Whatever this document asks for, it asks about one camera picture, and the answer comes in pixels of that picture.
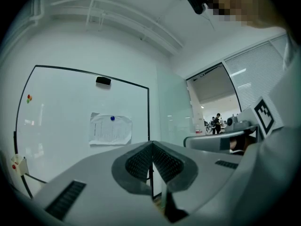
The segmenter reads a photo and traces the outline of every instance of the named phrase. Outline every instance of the whiteboard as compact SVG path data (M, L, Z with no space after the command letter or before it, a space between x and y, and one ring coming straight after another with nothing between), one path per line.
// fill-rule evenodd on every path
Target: whiteboard
M83 158L120 147L89 145L92 112L127 116L132 120L130 143L149 140L148 88L117 79L110 86L96 84L97 76L35 66L16 122L17 150L26 157L30 176L49 182Z

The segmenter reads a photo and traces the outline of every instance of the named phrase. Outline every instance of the whiteboard frame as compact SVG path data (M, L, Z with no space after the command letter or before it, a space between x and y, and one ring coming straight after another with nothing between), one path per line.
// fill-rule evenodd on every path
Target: whiteboard frame
M24 88L23 88L23 91L22 91L22 94L21 94L21 97L20 97L20 101L19 101L19 105L18 105L18 110L17 110L17 116L16 116L16 128L15 128L15 131L14 131L14 148L15 148L15 154L18 154L18 145L17 145L17 125L18 125L18 116L19 116L19 109L20 109L20 105L21 105L21 101L22 101L22 97L23 97L23 94L24 94L24 91L25 91L25 88L27 86L27 83L34 71L35 68L50 68L50 69L61 69L61 70L69 70L69 71L74 71L74 72L79 72L79 73L88 73L88 74L92 74L92 75L97 75L97 76L103 76L103 77L106 77L108 79L111 79L111 80L115 80L115 81L120 81L120 82L123 82L123 83L127 83L127 84L131 84L131 85L134 85L134 86L138 86L138 87L141 87L141 88L144 88L147 90L147 129L148 129L148 140L150 141L151 139L151 132L150 132L150 89L148 87L145 87L143 85L139 85L139 84L135 84L135 83L132 83L132 82L129 82L129 81L125 81L125 80L121 80L121 79L118 79L118 78L115 78L115 77L111 77L111 76L107 76L107 75L103 75L103 74L98 74L98 73L94 73L94 72L89 72L89 71L84 71L84 70L78 70L78 69L72 69L72 68L66 68L66 67L59 67L59 66L50 66L50 65L35 65L34 68L32 69L25 85L24 85ZM153 196L153 180L152 180L152 166L150 168L150 184L151 184L151 188L152 188L152 196ZM26 176L32 178L32 179L35 179L41 183L44 183L46 184L47 182L44 182L38 178L35 178L29 174L25 174ZM30 196L30 198L33 198L32 196L32 193L26 183L26 179L24 176L21 176L21 179L22 179L22 182L25 186L25 189L28 193L28 195Z

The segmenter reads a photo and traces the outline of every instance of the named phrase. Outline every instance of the paper sheet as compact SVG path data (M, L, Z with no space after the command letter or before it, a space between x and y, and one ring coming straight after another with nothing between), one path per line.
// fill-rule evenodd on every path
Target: paper sheet
M92 113L90 119L90 145L125 145L132 138L132 121L126 116Z

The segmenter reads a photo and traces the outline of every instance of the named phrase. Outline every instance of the ceiling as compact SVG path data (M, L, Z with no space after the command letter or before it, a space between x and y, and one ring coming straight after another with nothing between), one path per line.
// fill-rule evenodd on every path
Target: ceiling
M201 105L235 94L234 87L223 65L206 74L199 74L191 78L190 81Z
M109 25L144 40L164 54L178 54L200 32L218 29L210 12L198 16L187 0L45 0L51 18Z

